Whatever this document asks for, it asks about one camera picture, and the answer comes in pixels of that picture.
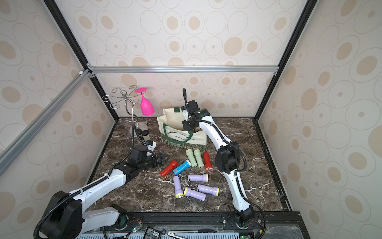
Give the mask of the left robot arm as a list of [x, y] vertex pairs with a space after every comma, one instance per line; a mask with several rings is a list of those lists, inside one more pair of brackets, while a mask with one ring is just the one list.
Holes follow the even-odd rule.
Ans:
[[158, 168], [168, 156], [154, 152], [155, 143], [132, 145], [128, 155], [98, 180], [69, 193], [55, 193], [33, 231], [35, 239], [75, 239], [96, 228], [112, 226], [123, 214], [118, 206], [87, 209], [109, 192], [127, 184], [141, 171]]

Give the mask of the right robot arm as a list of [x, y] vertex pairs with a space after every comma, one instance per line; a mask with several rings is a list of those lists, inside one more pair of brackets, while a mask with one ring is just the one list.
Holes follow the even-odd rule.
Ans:
[[230, 140], [219, 129], [208, 110], [200, 109], [194, 100], [188, 101], [185, 88], [182, 89], [182, 93], [185, 102], [182, 107], [182, 113], [185, 117], [182, 121], [183, 128], [190, 131], [199, 127], [215, 146], [215, 166], [224, 175], [228, 183], [237, 225], [240, 228], [246, 228], [251, 223], [257, 223], [261, 220], [261, 234], [264, 234], [267, 226], [264, 211], [248, 199], [241, 181], [240, 173], [247, 169], [245, 154], [240, 150], [237, 142]]

